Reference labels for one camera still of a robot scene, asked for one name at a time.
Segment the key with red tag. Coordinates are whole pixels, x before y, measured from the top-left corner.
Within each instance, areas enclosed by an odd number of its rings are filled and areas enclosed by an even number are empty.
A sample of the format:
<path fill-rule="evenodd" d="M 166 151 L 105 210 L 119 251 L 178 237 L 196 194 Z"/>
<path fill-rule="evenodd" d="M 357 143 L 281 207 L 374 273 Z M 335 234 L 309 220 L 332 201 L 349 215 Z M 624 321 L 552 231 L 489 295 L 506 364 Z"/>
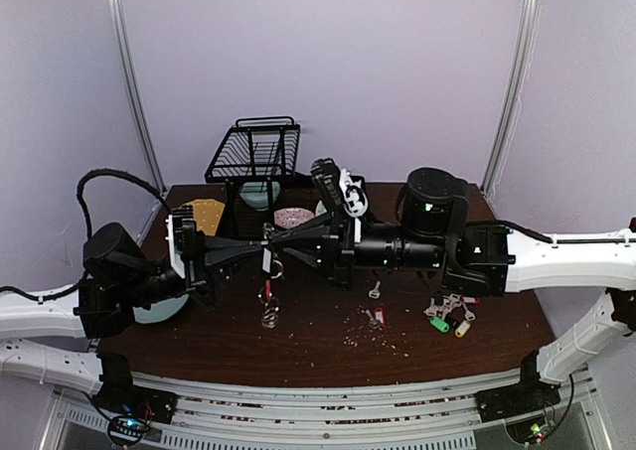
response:
<path fill-rule="evenodd" d="M 369 309 L 366 309 L 364 311 L 364 314 L 367 316 L 369 321 L 369 327 L 372 330 L 379 330 L 385 326 L 384 319 L 382 318 L 381 314 L 372 312 Z"/>

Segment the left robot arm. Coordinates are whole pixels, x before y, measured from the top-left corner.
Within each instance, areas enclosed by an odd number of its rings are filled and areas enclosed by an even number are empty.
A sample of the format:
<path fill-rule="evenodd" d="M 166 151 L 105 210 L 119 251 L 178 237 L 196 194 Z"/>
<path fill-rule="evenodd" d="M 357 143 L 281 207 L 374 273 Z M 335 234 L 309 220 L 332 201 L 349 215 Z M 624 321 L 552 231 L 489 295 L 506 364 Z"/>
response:
<path fill-rule="evenodd" d="M 134 383 L 126 357 L 74 352 L 42 341 L 117 336 L 135 323 L 136 310 L 182 297 L 212 306 L 215 286 L 230 267 L 267 248 L 264 240 L 207 236 L 193 223 L 167 228 L 163 259 L 147 259 L 128 232 L 111 223 L 85 243 L 78 284 L 34 293 L 2 287 L 2 373 L 83 392 L 122 414 L 152 402 L 149 390 Z"/>

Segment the key with black tag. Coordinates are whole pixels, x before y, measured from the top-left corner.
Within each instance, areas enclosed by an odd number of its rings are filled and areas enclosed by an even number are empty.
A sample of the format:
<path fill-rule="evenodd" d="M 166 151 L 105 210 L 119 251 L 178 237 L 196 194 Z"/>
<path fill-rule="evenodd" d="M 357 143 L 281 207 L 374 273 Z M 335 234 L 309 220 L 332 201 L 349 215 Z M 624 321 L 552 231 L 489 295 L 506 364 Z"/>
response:
<path fill-rule="evenodd" d="M 272 252 L 269 248 L 265 248 L 262 251 L 261 269 L 264 273 L 270 274 L 272 269 Z"/>

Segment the grey keyring organiser red handle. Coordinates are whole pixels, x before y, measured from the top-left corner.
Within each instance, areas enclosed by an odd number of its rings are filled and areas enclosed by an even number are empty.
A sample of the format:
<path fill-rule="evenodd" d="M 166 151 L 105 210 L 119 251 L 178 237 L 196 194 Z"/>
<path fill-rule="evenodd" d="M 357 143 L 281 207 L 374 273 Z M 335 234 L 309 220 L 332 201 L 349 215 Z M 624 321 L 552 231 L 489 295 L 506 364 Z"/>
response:
<path fill-rule="evenodd" d="M 263 306 L 261 314 L 261 326 L 265 329 L 274 329 L 277 325 L 278 315 L 280 311 L 279 300 L 273 293 L 273 281 L 282 277 L 284 266 L 280 261 L 277 253 L 272 249 L 269 240 L 273 237 L 275 228 L 272 224 L 264 224 L 262 226 L 264 248 L 269 248 L 272 252 L 272 269 L 270 274 L 263 271 L 263 285 L 258 292 L 258 299 Z"/>

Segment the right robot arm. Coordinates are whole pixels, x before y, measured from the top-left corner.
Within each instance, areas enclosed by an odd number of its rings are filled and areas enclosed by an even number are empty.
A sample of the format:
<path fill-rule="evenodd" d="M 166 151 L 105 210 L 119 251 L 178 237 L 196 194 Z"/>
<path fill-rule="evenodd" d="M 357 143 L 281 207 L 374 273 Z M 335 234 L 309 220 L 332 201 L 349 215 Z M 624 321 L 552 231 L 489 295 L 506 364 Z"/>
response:
<path fill-rule="evenodd" d="M 635 233 L 543 234 L 510 222 L 472 222 L 467 183 L 435 168 L 412 171 L 394 224 L 375 221 L 360 182 L 330 160 L 312 181 L 326 213 L 270 238 L 331 282 L 348 285 L 357 268 L 439 275 L 445 289 L 499 297 L 541 288 L 592 287 L 601 296 L 561 337 L 529 353 L 517 383 L 481 390 L 485 421 L 559 402 L 560 386 L 619 336 L 635 331 Z"/>

